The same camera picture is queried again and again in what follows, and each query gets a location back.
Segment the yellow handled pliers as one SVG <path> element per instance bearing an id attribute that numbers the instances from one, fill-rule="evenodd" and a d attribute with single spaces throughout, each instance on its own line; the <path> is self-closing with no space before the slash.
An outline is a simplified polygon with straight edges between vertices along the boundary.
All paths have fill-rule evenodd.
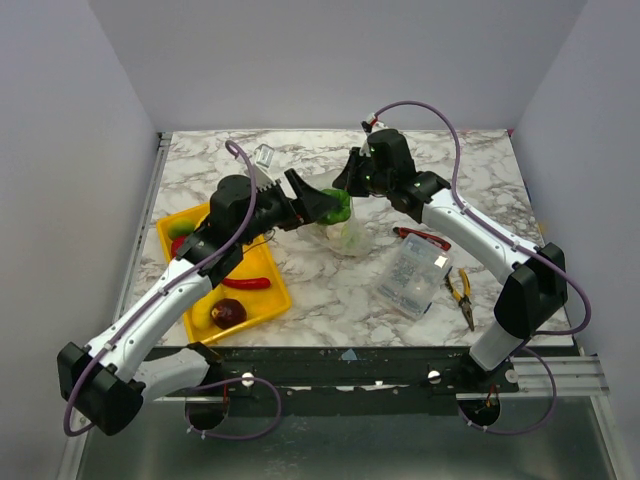
<path id="1" fill-rule="evenodd" d="M 460 268 L 458 274 L 462 281 L 462 292 L 459 292 L 451 279 L 451 271 L 445 276 L 445 285 L 454 301 L 457 303 L 462 315 L 467 323 L 470 331 L 475 331 L 475 322 L 473 317 L 472 305 L 471 305 L 471 285 L 467 273 L 464 269 Z"/>

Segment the yellow plastic tray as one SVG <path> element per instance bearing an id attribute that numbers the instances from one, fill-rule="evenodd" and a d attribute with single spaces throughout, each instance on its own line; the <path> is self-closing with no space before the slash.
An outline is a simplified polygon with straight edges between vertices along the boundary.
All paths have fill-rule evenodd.
<path id="1" fill-rule="evenodd" d="M 160 344 L 177 346 L 200 342 L 205 345 L 214 345 L 226 337 L 273 320 L 288 311 L 292 301 L 268 246 L 272 237 L 273 233 L 268 232 L 256 237 L 253 243 L 244 246 L 243 261 L 230 274 L 230 278 L 234 279 L 269 278 L 270 288 L 237 290 L 221 284 L 205 296 L 214 300 L 215 303 L 223 298 L 238 300 L 247 311 L 247 320 L 244 323 L 226 330 L 214 324 L 207 330 L 197 330 L 191 323 L 192 306 L 163 335 Z"/>

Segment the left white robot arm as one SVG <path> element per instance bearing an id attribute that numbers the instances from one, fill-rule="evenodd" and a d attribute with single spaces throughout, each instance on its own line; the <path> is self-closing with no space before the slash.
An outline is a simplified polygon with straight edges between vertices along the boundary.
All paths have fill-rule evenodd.
<path id="1" fill-rule="evenodd" d="M 146 383 L 134 376 L 168 328 L 215 289 L 243 260 L 243 247 L 272 229 L 312 224 L 340 206 L 338 199 L 285 173 L 295 195 L 277 182 L 260 187 L 255 174 L 223 178 L 209 213 L 188 235 L 153 287 L 123 317 L 84 346 L 73 342 L 57 355 L 63 430 L 78 411 L 91 427 L 112 436 L 127 427 L 143 405 Z"/>

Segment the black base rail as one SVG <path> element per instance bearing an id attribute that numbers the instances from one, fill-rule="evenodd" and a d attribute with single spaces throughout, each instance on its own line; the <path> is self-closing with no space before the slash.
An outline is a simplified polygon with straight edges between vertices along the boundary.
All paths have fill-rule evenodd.
<path id="1" fill-rule="evenodd" d="M 217 408 L 233 416 L 359 416 L 424 413 L 449 416 L 464 396 L 473 400 L 521 393 L 532 365 L 548 380 L 562 359 L 575 358 L 576 347 L 542 346 L 518 352 L 491 372 L 473 364 L 462 347 L 220 347 L 190 348 L 203 361 L 174 374 L 177 386 L 167 396 L 185 395 L 186 409 L 204 422 Z"/>

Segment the red chili pepper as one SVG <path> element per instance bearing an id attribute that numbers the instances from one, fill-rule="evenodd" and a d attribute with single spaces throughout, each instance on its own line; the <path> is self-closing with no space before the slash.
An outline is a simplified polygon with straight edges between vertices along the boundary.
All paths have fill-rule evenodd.
<path id="1" fill-rule="evenodd" d="M 222 284 L 225 287 L 237 290 L 264 290 L 271 287 L 271 281 L 266 277 L 245 279 L 224 278 Z"/>

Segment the clear plastic parts box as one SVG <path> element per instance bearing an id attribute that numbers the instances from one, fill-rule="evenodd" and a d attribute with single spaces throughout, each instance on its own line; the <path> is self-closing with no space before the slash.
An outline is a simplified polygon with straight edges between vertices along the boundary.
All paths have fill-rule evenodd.
<path id="1" fill-rule="evenodd" d="M 419 320 L 429 310 L 451 268 L 447 251 L 410 233 L 377 278 L 373 294 L 383 304 Z"/>

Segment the clear zip top bag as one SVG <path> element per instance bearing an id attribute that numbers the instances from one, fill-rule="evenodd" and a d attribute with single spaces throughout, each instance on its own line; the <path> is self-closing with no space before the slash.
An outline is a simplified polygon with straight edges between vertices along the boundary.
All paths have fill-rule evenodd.
<path id="1" fill-rule="evenodd" d="M 337 175 L 337 170 L 330 170 L 306 179 L 310 186 L 337 198 L 341 208 L 330 212 L 320 223 L 301 227 L 298 236 L 338 255 L 362 257 L 371 251 L 372 238 L 356 216 L 352 197 L 345 190 L 332 186 Z"/>

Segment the green mango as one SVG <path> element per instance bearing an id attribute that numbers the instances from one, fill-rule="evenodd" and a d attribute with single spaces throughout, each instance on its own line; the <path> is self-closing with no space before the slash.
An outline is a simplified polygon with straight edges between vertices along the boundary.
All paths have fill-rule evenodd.
<path id="1" fill-rule="evenodd" d="M 167 236 L 171 241 L 179 237 L 190 235 L 196 228 L 195 223 L 189 218 L 180 217 L 171 220 L 167 229 Z"/>

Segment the red black utility knife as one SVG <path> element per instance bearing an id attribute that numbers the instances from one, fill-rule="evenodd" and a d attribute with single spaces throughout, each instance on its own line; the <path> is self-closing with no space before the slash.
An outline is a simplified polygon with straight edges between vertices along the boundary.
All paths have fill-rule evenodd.
<path id="1" fill-rule="evenodd" d="M 423 232 L 423 231 L 419 231 L 419 230 L 415 230 L 407 227 L 398 227 L 398 226 L 394 227 L 392 231 L 399 238 L 402 238 L 402 239 L 405 239 L 409 235 L 416 235 L 417 237 L 420 237 L 428 241 L 429 243 L 433 244 L 434 246 L 440 248 L 443 251 L 449 251 L 451 249 L 451 244 L 448 241 L 446 241 L 444 238 L 439 237 L 437 235 L 433 235 L 427 232 Z"/>

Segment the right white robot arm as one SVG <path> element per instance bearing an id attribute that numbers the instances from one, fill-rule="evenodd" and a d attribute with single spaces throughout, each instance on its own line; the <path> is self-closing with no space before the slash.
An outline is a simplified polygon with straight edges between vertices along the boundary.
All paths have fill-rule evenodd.
<path id="1" fill-rule="evenodd" d="M 353 147 L 333 187 L 353 197 L 380 195 L 414 221 L 453 240 L 501 284 L 494 322 L 472 345 L 460 379 L 480 392 L 496 380 L 496 368 L 566 303 L 565 256 L 549 243 L 541 250 L 454 197 L 451 184 L 417 170 L 407 140 L 395 129 L 370 134 Z"/>

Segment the dark red apple front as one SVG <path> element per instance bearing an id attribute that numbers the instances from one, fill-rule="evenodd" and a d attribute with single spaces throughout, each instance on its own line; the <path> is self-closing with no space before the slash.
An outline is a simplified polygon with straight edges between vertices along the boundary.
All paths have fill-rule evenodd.
<path id="1" fill-rule="evenodd" d="M 235 327 L 247 320 L 245 307 L 235 299 L 223 298 L 213 305 L 210 312 L 213 324 L 222 330 Z"/>

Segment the red tomato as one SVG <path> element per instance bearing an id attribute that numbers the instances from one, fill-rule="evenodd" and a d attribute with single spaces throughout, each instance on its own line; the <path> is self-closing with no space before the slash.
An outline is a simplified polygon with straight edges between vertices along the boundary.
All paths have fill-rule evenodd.
<path id="1" fill-rule="evenodd" d="M 184 244 L 186 240 L 186 236 L 178 236 L 176 237 L 170 246 L 170 256 L 172 258 L 175 258 L 176 255 L 178 254 L 179 249 L 182 247 L 182 245 Z"/>

